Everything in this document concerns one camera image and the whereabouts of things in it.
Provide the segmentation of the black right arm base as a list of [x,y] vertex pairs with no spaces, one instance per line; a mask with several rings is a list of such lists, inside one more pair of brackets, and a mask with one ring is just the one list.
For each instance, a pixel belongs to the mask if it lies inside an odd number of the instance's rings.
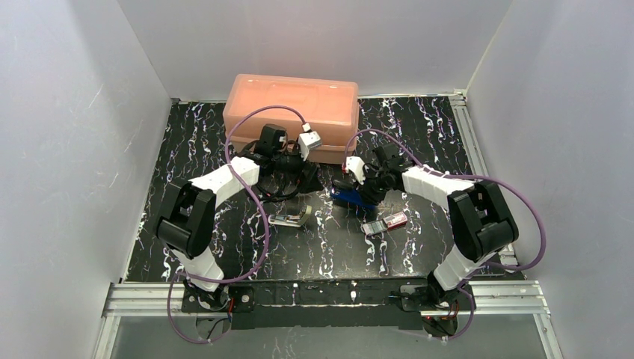
[[426,283],[403,285],[397,295],[401,309],[406,312],[423,312],[436,310],[441,316],[456,316],[460,310],[470,309],[470,298],[473,288],[464,285],[461,288],[444,291],[441,287]]

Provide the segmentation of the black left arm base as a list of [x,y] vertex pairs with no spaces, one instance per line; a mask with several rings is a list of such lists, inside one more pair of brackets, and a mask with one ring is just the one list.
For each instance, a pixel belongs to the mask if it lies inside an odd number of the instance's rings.
[[186,283],[182,297],[183,313],[249,313],[255,308],[255,294],[250,286],[220,285],[206,292]]

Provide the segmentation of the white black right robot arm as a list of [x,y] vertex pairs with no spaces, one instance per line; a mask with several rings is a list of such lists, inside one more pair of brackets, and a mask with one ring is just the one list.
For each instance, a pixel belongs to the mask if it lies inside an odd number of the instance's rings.
[[496,252],[518,239],[517,224],[495,182],[442,175],[417,165],[392,144],[373,152],[376,163],[349,156],[343,165],[364,203],[378,205],[388,191],[401,191],[429,200],[449,214],[454,245],[428,276],[429,286],[437,292],[457,289]]

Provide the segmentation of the red white staple box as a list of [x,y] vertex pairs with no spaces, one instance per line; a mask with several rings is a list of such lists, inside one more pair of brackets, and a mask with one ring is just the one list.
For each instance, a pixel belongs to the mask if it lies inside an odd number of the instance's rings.
[[403,212],[389,215],[377,221],[367,222],[361,225],[361,231],[366,236],[374,236],[395,229],[408,222],[407,216]]

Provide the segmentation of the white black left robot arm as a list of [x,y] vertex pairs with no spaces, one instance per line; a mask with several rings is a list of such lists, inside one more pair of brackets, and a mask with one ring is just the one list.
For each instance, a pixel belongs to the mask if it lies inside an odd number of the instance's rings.
[[256,187],[264,203],[321,191],[319,166],[308,159],[310,151],[320,146],[320,135],[307,124],[295,140],[283,127],[266,124],[259,139],[245,145],[228,165],[202,177],[168,184],[154,232],[185,271],[195,276],[195,287],[214,292],[224,279],[209,247],[217,207],[245,185]]

